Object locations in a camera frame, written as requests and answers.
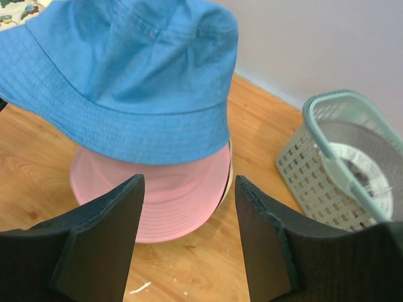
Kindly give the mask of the cartoon print cloth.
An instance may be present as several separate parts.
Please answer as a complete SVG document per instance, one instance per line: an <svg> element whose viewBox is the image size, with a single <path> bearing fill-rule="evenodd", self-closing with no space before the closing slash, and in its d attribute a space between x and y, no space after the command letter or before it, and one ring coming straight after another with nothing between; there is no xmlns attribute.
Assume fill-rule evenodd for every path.
<svg viewBox="0 0 403 302"><path fill-rule="evenodd" d="M48 0L1 0L1 31L24 24L39 15L50 3Z"/></svg>

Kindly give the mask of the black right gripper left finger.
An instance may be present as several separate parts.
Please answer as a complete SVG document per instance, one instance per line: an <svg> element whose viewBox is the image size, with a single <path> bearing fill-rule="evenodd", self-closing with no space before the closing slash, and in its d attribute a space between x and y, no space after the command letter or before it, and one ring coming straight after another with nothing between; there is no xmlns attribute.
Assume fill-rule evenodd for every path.
<svg viewBox="0 0 403 302"><path fill-rule="evenodd" d="M2 301L122 301L145 179L27 230L1 233Z"/></svg>

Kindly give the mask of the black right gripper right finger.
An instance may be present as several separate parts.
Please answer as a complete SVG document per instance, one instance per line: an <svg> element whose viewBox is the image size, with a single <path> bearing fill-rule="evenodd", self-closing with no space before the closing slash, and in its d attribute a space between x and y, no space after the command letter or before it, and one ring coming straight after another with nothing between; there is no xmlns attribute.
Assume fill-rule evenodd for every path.
<svg viewBox="0 0 403 302"><path fill-rule="evenodd" d="M236 177L251 301L401 301L402 223L346 232L312 220Z"/></svg>

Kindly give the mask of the blue hat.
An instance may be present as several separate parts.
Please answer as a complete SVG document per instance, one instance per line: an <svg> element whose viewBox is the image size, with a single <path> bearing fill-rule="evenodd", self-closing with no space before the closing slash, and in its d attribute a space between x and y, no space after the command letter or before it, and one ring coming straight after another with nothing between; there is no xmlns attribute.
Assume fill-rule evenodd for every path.
<svg viewBox="0 0 403 302"><path fill-rule="evenodd" d="M208 1L53 1L1 32L1 97L116 160L175 165L230 139L239 30Z"/></svg>

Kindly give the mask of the grey hat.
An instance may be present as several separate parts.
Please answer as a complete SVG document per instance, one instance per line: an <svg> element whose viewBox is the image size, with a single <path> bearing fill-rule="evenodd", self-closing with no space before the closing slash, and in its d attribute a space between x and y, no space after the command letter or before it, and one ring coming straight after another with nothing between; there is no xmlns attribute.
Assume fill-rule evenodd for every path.
<svg viewBox="0 0 403 302"><path fill-rule="evenodd" d="M402 219L402 150L375 130L342 121L319 122L334 153L388 218Z"/></svg>

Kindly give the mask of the pink bucket hat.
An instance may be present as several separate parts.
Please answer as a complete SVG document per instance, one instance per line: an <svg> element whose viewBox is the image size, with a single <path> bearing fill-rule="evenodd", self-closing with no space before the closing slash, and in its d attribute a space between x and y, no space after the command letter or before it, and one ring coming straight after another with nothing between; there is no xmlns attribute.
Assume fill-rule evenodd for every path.
<svg viewBox="0 0 403 302"><path fill-rule="evenodd" d="M80 147L71 163L70 184L77 202L84 204L143 174L145 197L136 241L160 243L195 231L212 216L229 166L229 144L204 159L179 165L130 164Z"/></svg>

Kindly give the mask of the grey plastic basket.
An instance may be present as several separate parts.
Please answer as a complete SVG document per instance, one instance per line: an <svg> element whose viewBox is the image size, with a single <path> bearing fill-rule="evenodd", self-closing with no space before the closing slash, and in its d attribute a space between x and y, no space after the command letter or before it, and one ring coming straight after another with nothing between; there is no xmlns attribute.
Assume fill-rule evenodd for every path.
<svg viewBox="0 0 403 302"><path fill-rule="evenodd" d="M319 127L321 121L355 123L375 130L402 150L402 139L372 101L340 90L311 97L303 106L303 123L282 148L276 167L309 218L355 232L388 218L334 153Z"/></svg>

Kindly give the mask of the beige bucket hat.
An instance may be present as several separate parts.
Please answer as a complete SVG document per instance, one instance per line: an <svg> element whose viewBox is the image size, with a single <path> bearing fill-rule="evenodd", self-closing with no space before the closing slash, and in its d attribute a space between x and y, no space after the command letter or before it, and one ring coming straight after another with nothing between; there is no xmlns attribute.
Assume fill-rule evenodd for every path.
<svg viewBox="0 0 403 302"><path fill-rule="evenodd" d="M227 197L227 195L228 195L228 193L229 193L229 190L230 190L230 187L231 187L231 185L232 185L233 178L234 178L233 151L232 151L232 142L231 142L231 140L229 140L229 150L230 150L229 174L228 174L228 177L227 177L227 182L226 182L226 185L225 185L225 190L224 190L224 192L223 192L223 195L222 195L222 197L221 197L221 199L220 199L219 204L218 204L217 207L216 207L216 210L221 206L221 204L224 202L225 198Z"/></svg>

